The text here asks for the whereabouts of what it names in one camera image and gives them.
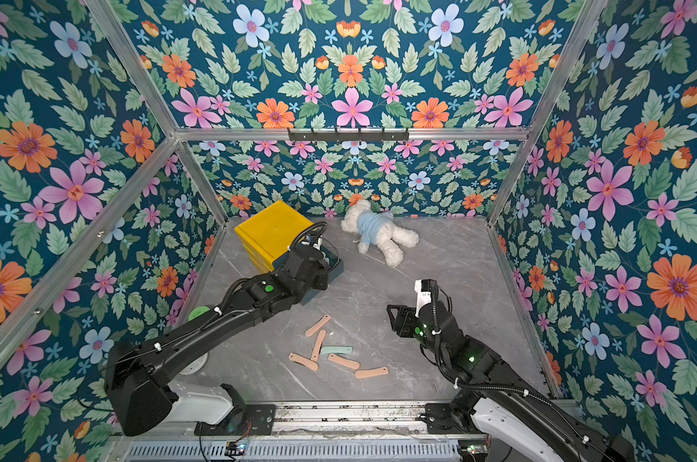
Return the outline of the teal drawer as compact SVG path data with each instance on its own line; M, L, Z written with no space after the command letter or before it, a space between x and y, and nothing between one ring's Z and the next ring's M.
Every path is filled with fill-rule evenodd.
M332 245L314 248L301 244L295 250L295 302L306 304L317 292L326 291L333 273L339 273L343 261Z

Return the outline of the mint knife horizontal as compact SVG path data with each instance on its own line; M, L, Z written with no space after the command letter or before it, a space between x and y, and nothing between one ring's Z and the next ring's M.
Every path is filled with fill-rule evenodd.
M354 349L351 346L323 346L320 350L320 356L329 356L331 354L350 355Z

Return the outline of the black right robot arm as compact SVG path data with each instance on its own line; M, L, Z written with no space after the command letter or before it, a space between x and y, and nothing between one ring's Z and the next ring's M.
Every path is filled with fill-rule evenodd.
M448 380L456 396L429 427L478 430L505 442L531 461L633 461L633 445L604 435L567 414L525 381L502 356L465 334L452 299L433 279L415 283L413 306L390 304L387 314L400 338L420 350Z

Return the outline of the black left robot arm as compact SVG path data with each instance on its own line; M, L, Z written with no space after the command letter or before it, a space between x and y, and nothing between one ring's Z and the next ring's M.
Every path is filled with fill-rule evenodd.
M210 425L231 413L234 398L225 387L188 391L173 381L229 338L291 309L312 291L326 290L331 265L321 251L325 229L324 221L304 229L280 266L238 279L205 314L152 340L113 346L104 371L105 392L124 435L142 435L178 411L186 420Z

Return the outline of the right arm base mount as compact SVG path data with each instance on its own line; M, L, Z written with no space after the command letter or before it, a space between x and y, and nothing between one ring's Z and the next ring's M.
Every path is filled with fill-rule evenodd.
M483 398L483 385L462 387L449 402L429 402L416 420L430 434L483 434L474 422L475 406Z

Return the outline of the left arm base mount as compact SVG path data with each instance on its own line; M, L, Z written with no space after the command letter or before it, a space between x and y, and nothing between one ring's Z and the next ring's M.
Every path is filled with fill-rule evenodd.
M275 424L277 406L273 403L247 404L239 392L230 384L221 383L233 405L231 411L217 423L197 423L196 436L248 436L271 435Z

